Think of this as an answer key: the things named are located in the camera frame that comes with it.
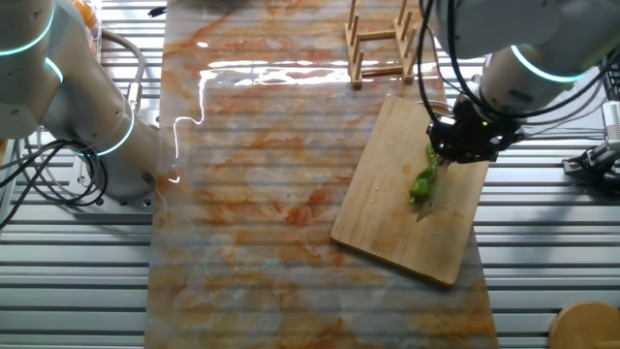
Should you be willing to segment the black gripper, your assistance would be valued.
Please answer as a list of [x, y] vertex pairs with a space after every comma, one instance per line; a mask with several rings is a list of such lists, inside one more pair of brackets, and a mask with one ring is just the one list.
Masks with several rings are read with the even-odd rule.
[[[450, 159], [451, 162], [494, 162], [497, 160], [499, 150], [484, 146], [492, 144], [506, 148], [525, 139], [521, 122], [504, 116], [487, 115], [469, 98], [456, 101], [453, 115], [456, 119], [454, 134], [453, 126], [439, 119], [431, 121], [426, 129], [426, 135], [434, 152], [438, 156]], [[459, 144], [470, 148], [455, 149], [453, 138]]]

